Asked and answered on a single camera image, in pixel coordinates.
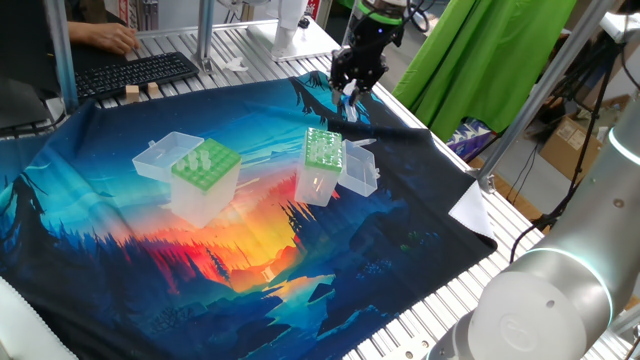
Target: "person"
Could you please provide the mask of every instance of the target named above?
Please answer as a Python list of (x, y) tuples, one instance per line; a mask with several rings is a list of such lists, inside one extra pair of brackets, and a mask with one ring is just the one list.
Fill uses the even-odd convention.
[(140, 48), (136, 30), (122, 25), (109, 14), (104, 0), (65, 0), (65, 7), (71, 44), (92, 46), (118, 55)]

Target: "metal grid table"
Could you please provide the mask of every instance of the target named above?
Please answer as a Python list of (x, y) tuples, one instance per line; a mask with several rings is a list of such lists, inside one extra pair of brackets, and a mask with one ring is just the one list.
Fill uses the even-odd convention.
[[(160, 85), (159, 97), (169, 97), (191, 91), (258, 81), (283, 79), (303, 75), (314, 70), (327, 73), (331, 66), (329, 56), (275, 63), (263, 52), (259, 44), (253, 41), (246, 28), (247, 23), (214, 26), (212, 59), (216, 66), (215, 73), (212, 75), (200, 73), (197, 77)], [(173, 31), (139, 33), (138, 37), (142, 47), (140, 50), (129, 53), (127, 57), (129, 60), (133, 60), (165, 52), (180, 51), (190, 58), (196, 51), (196, 36), (197, 28), (195, 27)], [(243, 64), (249, 68), (247, 72), (221, 70), (223, 64), (235, 57), (244, 58)], [(374, 93), (409, 127), (425, 127), (379, 84), (375, 86)], [(149, 98), (145, 91), (140, 92), (141, 101), (147, 101)], [(112, 108), (125, 103), (125, 96), (123, 95), (101, 100), (98, 106)], [(51, 122), (47, 120), (33, 126), (27, 126), (26, 129), (37, 129), (50, 124)], [(436, 137), (434, 137), (434, 140), (436, 146), (460, 169), (470, 169), (442, 141)], [(483, 197), (496, 242), (498, 243), (496, 252), (412, 306), (371, 338), (358, 345), (356, 349), (350, 351), (344, 357), (344, 360), (420, 359), (427, 354), (437, 340), (460, 317), (476, 307), (484, 286), (487, 285), (491, 278), (508, 266), (511, 245), (514, 239), (531, 225), (499, 194), (489, 195), (483, 193)], [(542, 233), (537, 230), (529, 233), (522, 240), (516, 255), (523, 255), (542, 236)], [(622, 359), (629, 348), (630, 344), (607, 331), (584, 356), (584, 359)]]

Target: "clear plastic box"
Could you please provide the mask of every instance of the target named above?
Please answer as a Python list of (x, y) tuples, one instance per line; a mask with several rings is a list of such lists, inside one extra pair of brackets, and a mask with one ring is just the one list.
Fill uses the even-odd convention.
[(171, 211), (202, 228), (233, 200), (240, 155), (207, 139), (172, 166)]
[(380, 174), (376, 169), (373, 153), (361, 146), (371, 144), (374, 141), (351, 142), (344, 140), (342, 142), (345, 159), (338, 183), (365, 197), (371, 195), (378, 188)]
[(171, 167), (203, 142), (203, 138), (174, 131), (157, 143), (149, 142), (150, 147), (133, 158), (133, 165), (140, 176), (168, 183)]
[(342, 135), (309, 128), (298, 163), (295, 200), (327, 206), (342, 172)]

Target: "person's hand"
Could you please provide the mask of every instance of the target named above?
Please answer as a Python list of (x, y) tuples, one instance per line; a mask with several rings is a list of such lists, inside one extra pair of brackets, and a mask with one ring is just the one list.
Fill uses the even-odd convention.
[(120, 24), (86, 24), (69, 22), (69, 40), (72, 44), (85, 44), (124, 55), (131, 49), (139, 49), (136, 30)]

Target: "black keyboard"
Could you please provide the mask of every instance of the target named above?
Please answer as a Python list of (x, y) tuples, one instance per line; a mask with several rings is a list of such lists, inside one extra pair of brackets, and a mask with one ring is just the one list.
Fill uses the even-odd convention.
[(167, 53), (76, 73), (78, 100), (124, 94), (127, 85), (157, 84), (184, 79), (198, 68), (182, 53)]

